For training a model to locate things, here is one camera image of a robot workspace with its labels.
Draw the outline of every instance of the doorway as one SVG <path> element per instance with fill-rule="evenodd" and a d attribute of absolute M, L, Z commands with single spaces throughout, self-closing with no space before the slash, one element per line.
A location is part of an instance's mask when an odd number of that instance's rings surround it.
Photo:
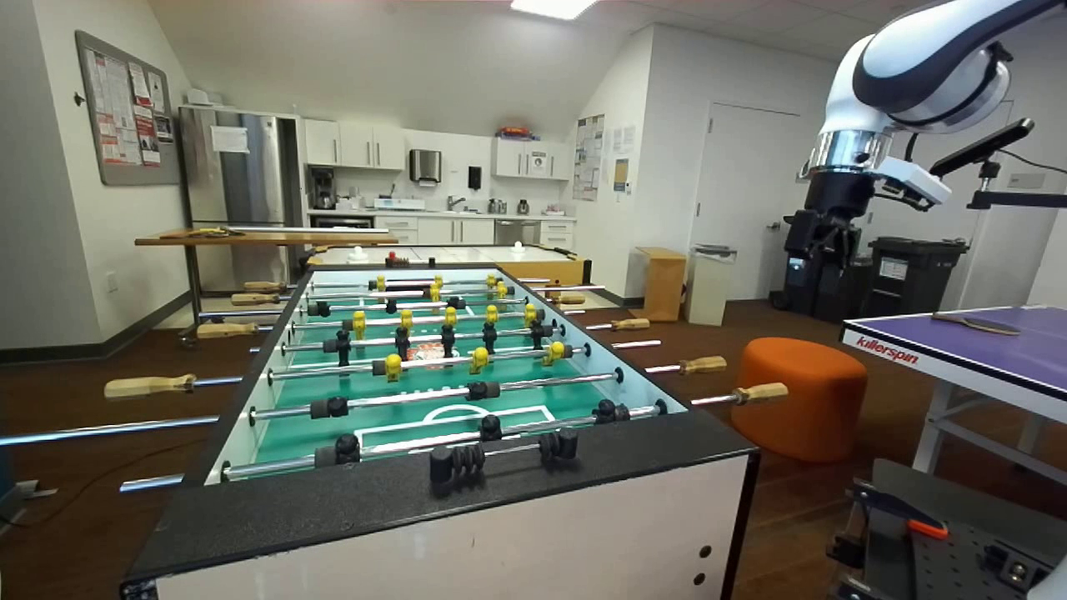
<path fill-rule="evenodd" d="M 766 301 L 784 276 L 784 215 L 803 206 L 812 128 L 801 113 L 712 104 L 691 238 L 735 250 L 731 301 Z"/>

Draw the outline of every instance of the foosball table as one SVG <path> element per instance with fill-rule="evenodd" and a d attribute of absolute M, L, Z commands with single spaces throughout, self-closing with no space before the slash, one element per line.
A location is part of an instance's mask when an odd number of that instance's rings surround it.
<path fill-rule="evenodd" d="M 313 270 L 122 597 L 731 597 L 755 448 L 691 407 L 784 391 L 681 404 L 722 358 L 589 328 L 492 265 Z"/>

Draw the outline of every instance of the trash can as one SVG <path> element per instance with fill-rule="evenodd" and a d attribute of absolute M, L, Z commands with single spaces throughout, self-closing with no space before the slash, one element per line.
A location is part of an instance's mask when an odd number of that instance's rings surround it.
<path fill-rule="evenodd" d="M 701 243 L 691 260 L 691 323 L 720 326 L 731 301 L 734 246 Z"/>
<path fill-rule="evenodd" d="M 955 260 L 970 246 L 964 238 L 878 237 L 870 250 L 870 278 L 860 305 L 866 316 L 938 308 Z"/>

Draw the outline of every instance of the ping pong table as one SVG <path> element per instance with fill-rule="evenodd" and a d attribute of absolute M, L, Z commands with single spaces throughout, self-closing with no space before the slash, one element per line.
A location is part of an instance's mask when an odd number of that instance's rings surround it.
<path fill-rule="evenodd" d="M 1067 487 L 1067 470 L 1034 455 L 1039 431 L 1067 422 L 1067 308 L 860 316 L 844 323 L 844 344 L 938 380 L 913 470 L 932 473 L 944 436 L 954 436 Z M 991 400 L 1025 413 L 1014 447 L 955 420 Z"/>

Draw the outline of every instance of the kitchen counter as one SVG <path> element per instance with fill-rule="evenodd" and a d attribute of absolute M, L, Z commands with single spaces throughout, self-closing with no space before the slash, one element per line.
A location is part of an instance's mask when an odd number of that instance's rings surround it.
<path fill-rule="evenodd" d="M 551 220 L 551 224 L 573 224 L 573 220 L 575 220 L 575 215 L 535 215 L 535 212 L 466 212 L 466 211 L 306 211 L 306 215 Z"/>

